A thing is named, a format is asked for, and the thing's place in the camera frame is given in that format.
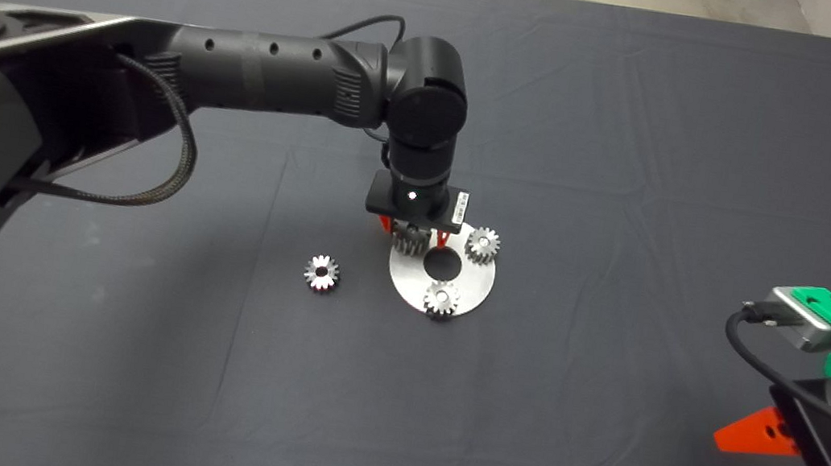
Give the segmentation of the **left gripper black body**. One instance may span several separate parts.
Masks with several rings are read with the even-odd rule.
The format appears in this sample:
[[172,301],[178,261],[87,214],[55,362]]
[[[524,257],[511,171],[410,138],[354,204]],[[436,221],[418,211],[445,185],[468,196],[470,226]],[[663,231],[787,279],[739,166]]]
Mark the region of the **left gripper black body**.
[[366,211],[408,224],[460,232],[470,193],[448,183],[419,186],[377,171],[366,193]]

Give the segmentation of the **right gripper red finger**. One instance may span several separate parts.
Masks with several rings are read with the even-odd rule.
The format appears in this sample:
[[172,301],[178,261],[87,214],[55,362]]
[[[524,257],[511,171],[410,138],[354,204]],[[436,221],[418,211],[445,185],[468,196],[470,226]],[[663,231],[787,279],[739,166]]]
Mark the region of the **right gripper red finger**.
[[719,428],[714,432],[714,445],[721,452],[736,455],[800,456],[786,424],[777,406],[767,406]]

